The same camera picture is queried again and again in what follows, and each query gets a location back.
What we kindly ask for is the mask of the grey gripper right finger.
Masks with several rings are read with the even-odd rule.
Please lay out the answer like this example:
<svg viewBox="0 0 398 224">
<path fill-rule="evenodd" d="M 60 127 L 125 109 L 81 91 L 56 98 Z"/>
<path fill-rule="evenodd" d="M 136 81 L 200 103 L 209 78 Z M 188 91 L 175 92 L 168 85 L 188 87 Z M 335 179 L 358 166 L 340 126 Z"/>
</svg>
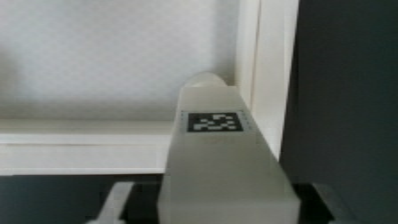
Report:
<svg viewBox="0 0 398 224">
<path fill-rule="evenodd" d="M 362 224 L 348 209 L 333 188 L 319 183 L 314 183 L 312 186 L 332 215 L 332 220 L 326 224 Z"/>
</svg>

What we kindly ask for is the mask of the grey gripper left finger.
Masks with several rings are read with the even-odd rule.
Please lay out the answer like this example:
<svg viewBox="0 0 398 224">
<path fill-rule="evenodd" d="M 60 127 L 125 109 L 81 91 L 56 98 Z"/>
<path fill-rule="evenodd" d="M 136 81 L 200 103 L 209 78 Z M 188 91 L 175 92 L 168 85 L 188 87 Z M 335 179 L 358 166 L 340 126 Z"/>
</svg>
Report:
<svg viewBox="0 0 398 224">
<path fill-rule="evenodd" d="M 117 182 L 113 184 L 97 217 L 85 224 L 125 224 L 125 221 L 120 219 L 120 214 L 133 186 L 133 182 Z"/>
</svg>

